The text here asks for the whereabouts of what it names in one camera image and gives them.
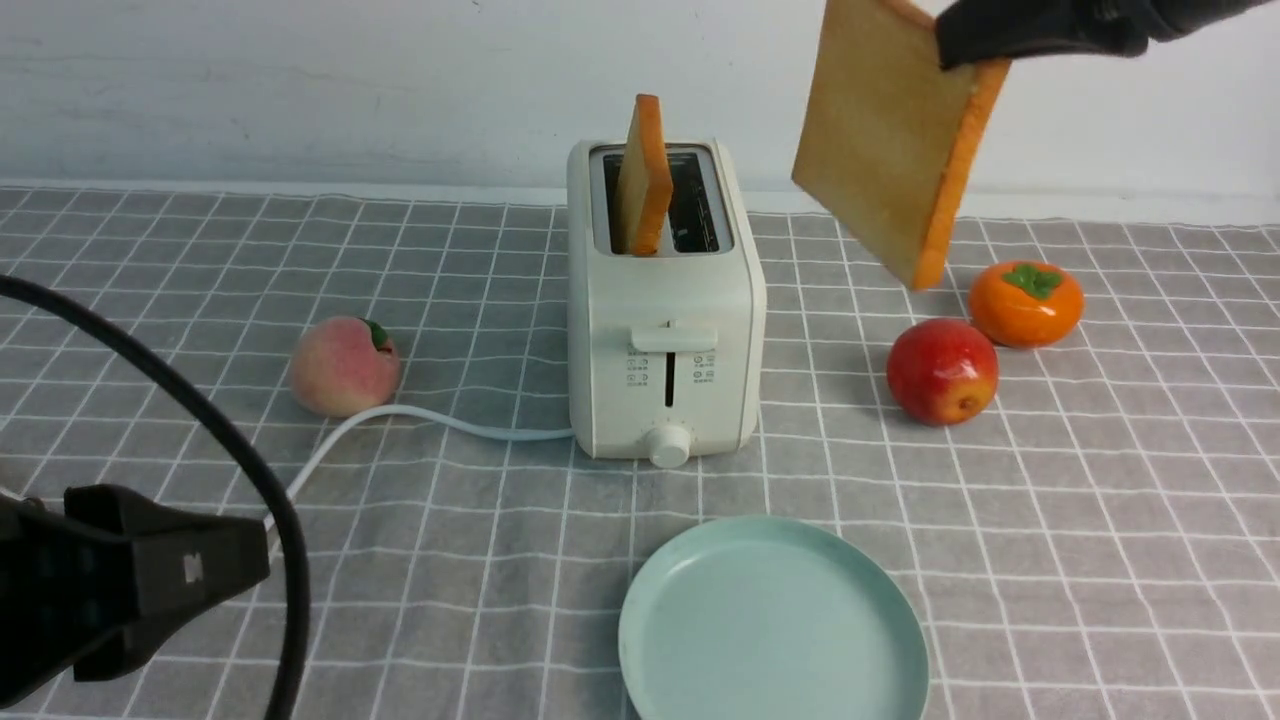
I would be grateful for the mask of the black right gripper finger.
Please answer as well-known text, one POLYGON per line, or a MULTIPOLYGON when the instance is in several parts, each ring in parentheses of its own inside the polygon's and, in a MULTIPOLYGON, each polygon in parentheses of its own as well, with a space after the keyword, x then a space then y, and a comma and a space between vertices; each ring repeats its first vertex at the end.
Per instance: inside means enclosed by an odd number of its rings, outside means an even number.
POLYGON ((934 18, 940 67, 993 59, 1137 58, 1263 1, 955 1, 934 18))

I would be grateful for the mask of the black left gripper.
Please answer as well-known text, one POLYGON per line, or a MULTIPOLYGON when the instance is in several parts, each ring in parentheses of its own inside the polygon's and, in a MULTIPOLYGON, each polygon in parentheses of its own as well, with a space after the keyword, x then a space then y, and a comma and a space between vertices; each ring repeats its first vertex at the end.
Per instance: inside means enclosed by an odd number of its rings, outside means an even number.
POLYGON ((125 487, 70 488, 54 512, 3 501, 1 703, 65 670, 110 682, 269 578, 260 520, 170 509, 125 487))

